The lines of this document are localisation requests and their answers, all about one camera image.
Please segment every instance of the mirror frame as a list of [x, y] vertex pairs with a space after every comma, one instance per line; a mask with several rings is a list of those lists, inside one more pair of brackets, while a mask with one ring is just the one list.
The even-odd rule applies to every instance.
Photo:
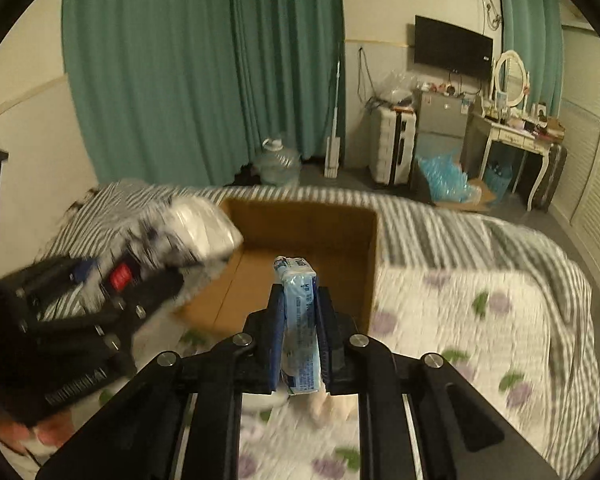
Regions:
[[507, 106], [515, 107], [518, 106], [522, 102], [522, 99], [525, 98], [525, 88], [529, 85], [529, 81], [526, 77], [525, 64], [515, 50], [507, 50], [506, 52], [503, 52], [500, 56], [500, 59], [496, 63], [496, 67], [493, 69], [493, 76], [491, 78], [491, 94], [493, 94], [493, 89], [498, 92], [504, 91], [502, 88], [500, 88], [500, 70], [507, 61], [517, 63], [522, 69], [522, 88], [520, 89], [520, 95], [513, 99], [509, 99], [509, 97], [507, 97]]

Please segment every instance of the black tv screen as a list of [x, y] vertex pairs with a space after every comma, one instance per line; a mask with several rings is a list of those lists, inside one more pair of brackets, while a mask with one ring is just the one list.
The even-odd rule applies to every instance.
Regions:
[[416, 16], [414, 61], [482, 81], [491, 79], [493, 40], [466, 28]]

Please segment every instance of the white suitcase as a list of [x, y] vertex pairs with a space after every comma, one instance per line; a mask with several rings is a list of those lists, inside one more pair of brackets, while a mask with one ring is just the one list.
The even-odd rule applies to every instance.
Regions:
[[415, 112], [380, 106], [371, 112], [371, 176], [379, 184], [406, 184], [416, 135]]

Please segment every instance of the striped bedsheet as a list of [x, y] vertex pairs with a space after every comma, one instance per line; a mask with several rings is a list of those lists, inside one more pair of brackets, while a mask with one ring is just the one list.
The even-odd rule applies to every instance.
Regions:
[[[137, 180], [109, 184], [62, 225], [42, 256], [96, 256], [130, 214], [149, 201], [181, 194], [252, 200], [310, 200], [372, 208], [380, 220], [379, 253], [394, 266], [423, 269], [521, 270], [536, 280], [548, 305], [552, 377], [547, 461], [562, 478], [576, 479], [598, 452], [600, 390], [590, 316], [590, 287], [580, 268], [544, 235], [476, 214], [432, 208], [372, 192], [299, 187], [192, 189], [149, 186]], [[75, 291], [53, 304], [45, 319], [79, 316]]]

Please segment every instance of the cardboard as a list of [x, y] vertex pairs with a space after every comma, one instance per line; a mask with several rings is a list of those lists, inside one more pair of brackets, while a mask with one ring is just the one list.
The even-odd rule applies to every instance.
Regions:
[[277, 256], [301, 256], [329, 287], [334, 309], [367, 332], [376, 276], [378, 216], [371, 209], [316, 202], [229, 198], [220, 207], [244, 237], [222, 275], [180, 315], [218, 337], [242, 330], [250, 312], [266, 308]]
[[479, 203], [469, 204], [465, 202], [433, 202], [429, 190], [429, 183], [427, 182], [426, 177], [420, 170], [418, 163], [415, 161], [413, 163], [410, 186], [414, 193], [414, 199], [416, 199], [418, 202], [424, 202], [429, 205], [434, 205], [444, 209], [451, 209], [454, 211], [467, 211], [475, 213], [488, 211], [488, 205], [490, 202], [493, 202], [496, 199], [496, 195], [479, 178], [472, 178], [468, 182], [469, 184], [480, 187], [482, 195]]

